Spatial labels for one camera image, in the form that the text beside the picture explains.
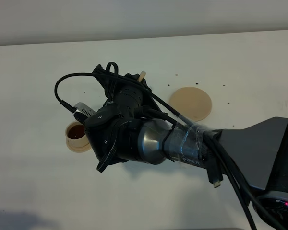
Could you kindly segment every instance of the white table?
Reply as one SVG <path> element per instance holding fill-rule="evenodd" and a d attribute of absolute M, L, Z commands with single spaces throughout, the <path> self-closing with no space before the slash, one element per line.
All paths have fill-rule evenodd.
<path fill-rule="evenodd" d="M 110 61 L 122 75 L 146 71 L 165 101 L 184 86 L 203 89 L 209 127 L 288 117 L 288 31 L 0 46 L 0 230 L 250 229 L 227 178 L 214 189 L 205 170 L 171 161 L 99 173 L 92 150 L 67 149 L 73 117 L 55 82 Z M 64 81 L 59 95 L 96 110 L 105 100 L 89 77 Z M 251 212 L 258 229 L 272 229 Z"/>

